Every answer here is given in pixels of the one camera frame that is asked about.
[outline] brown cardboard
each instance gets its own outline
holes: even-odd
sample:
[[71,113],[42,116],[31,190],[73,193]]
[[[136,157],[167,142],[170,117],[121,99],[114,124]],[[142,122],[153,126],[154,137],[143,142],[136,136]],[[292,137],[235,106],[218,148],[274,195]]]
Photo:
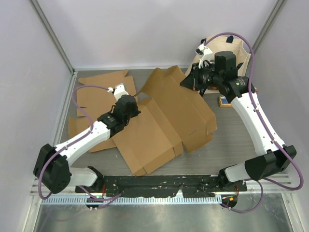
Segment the brown cardboard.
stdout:
[[[124,83],[131,95],[136,94],[133,77],[118,71],[89,78],[80,78],[85,85],[113,87]],[[217,129],[214,113],[197,92],[183,88],[184,79],[179,67],[167,72],[155,69],[141,92],[151,98],[138,101],[141,113],[130,120],[123,131],[90,150],[104,150],[117,146],[130,170],[135,175],[150,174],[183,152],[183,144],[191,152],[212,138]],[[77,102],[93,120],[109,111],[115,104],[114,96],[99,88],[82,88]],[[87,118],[69,118],[69,135],[75,136],[89,127]]]

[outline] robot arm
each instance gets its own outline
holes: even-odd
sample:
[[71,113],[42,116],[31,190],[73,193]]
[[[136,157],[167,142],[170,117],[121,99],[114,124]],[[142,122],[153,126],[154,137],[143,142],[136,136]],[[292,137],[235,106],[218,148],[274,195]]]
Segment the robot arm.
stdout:
[[[206,51],[206,54],[201,58],[205,56],[211,57],[210,49],[205,49],[204,47],[204,45],[200,45],[197,53],[204,53]],[[236,66],[235,54],[229,51],[217,52],[214,55],[214,63],[209,61],[207,63],[208,66],[205,67],[201,67],[199,63],[193,64],[190,74],[180,85],[196,91],[203,90],[205,87],[217,87],[219,92],[226,97],[227,101],[232,104],[241,117],[251,136],[255,152],[258,155],[256,158],[220,170],[221,186],[244,179],[260,180],[284,171],[290,162],[274,144],[274,141],[291,158],[295,157],[296,150],[294,146],[286,146],[284,141],[277,135],[259,104],[257,94],[252,92],[258,110],[275,139],[272,140],[270,138],[256,113],[256,109],[252,105],[248,88],[249,78],[246,76],[238,77],[239,65]]]
[[90,191],[101,188],[103,176],[98,170],[93,167],[72,168],[71,165],[89,149],[122,131],[129,120],[140,113],[135,98],[126,92],[123,84],[110,89],[117,103],[113,111],[102,114],[94,122],[92,130],[90,127],[55,147],[46,144],[40,149],[33,171],[37,178],[50,157],[61,151],[47,166],[42,178],[44,185],[53,194],[61,192],[67,186],[86,186]]

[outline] beige bag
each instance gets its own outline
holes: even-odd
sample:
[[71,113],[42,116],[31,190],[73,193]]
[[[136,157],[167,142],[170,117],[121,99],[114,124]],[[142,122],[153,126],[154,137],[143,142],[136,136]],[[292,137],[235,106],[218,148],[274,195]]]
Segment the beige bag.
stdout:
[[[243,65],[238,70],[238,76],[245,76],[251,54],[247,53],[246,50],[243,48],[243,40],[239,38],[234,38],[232,43],[227,43],[226,40],[227,36],[219,36],[213,41],[211,41],[209,44],[207,44],[207,47],[212,50],[213,54],[221,51],[233,52],[236,55],[236,65],[243,62]],[[198,55],[195,56],[188,70],[185,72],[186,76],[190,73],[192,64],[197,62],[199,62]]]

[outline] wall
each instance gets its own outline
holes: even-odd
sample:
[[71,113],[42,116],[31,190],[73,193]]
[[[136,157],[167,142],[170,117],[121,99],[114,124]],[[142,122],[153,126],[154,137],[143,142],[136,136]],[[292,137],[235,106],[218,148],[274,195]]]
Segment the wall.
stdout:
[[253,43],[276,0],[38,0],[75,68],[188,65],[202,38]]
[[[295,160],[305,178],[304,187],[297,192],[303,216],[309,209],[308,8],[307,0],[287,1],[256,53],[253,77],[269,121],[286,144],[297,149]],[[287,170],[298,185],[293,166]]]
[[0,225],[20,232],[39,148],[52,143],[70,74],[26,0],[0,7]]

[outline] cardboard box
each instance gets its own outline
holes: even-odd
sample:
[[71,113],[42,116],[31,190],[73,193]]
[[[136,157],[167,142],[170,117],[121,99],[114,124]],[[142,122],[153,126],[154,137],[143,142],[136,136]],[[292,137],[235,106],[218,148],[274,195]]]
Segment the cardboard box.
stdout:
[[[127,91],[135,95],[133,78],[127,71],[113,72],[79,82],[105,87],[125,83]],[[217,129],[216,117],[197,92],[180,86],[185,78],[179,67],[167,72],[155,69],[138,92],[147,97],[138,101],[141,114],[132,118],[125,129],[90,152],[117,146],[135,175],[150,174],[183,152],[183,144],[191,152],[208,143]],[[110,110],[113,95],[104,90],[83,88],[77,102],[85,107],[93,120]],[[69,119],[69,135],[73,137],[89,126],[86,118]]]

